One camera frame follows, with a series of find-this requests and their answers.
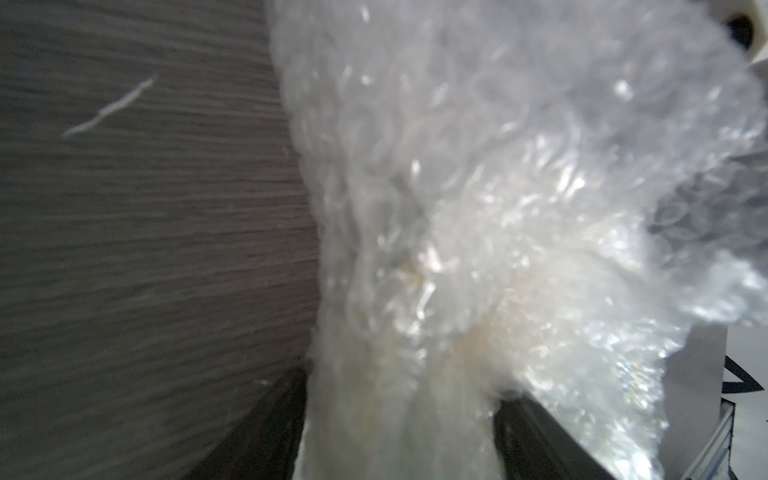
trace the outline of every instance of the white plastic part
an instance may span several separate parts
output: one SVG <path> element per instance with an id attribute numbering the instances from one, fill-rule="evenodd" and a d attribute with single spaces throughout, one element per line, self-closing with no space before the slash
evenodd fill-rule
<path id="1" fill-rule="evenodd" d="M 741 15 L 754 27 L 752 45 L 746 50 L 750 63 L 768 60 L 768 1 L 767 0 L 704 0 L 716 22 L 726 24 Z"/>

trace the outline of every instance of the dark hole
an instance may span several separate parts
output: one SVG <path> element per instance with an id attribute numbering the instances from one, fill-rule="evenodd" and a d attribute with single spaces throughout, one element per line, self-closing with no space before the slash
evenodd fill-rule
<path id="1" fill-rule="evenodd" d="M 726 25 L 730 30 L 730 37 L 744 50 L 749 50 L 755 39 L 755 26 L 750 18 L 744 14 L 738 14 L 732 17 Z"/>

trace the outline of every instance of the wood grain surface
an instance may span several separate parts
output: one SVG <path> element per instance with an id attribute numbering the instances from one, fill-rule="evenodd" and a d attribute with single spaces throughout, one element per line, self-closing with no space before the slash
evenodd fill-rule
<path id="1" fill-rule="evenodd" d="M 0 478 L 179 478 L 303 355 L 316 230 L 264 22 L 0 3 Z"/>

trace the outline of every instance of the bubble wrap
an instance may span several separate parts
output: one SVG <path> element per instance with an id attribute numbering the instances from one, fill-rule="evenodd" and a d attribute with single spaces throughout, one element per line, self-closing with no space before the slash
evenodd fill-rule
<path id="1" fill-rule="evenodd" d="M 718 203 L 754 195 L 713 180 L 764 127 L 738 47 L 683 0 L 271 8 L 321 240 L 304 480 L 503 478 L 509 390 L 617 478 L 662 478 L 664 358 L 768 312 L 728 243 L 761 233 Z"/>

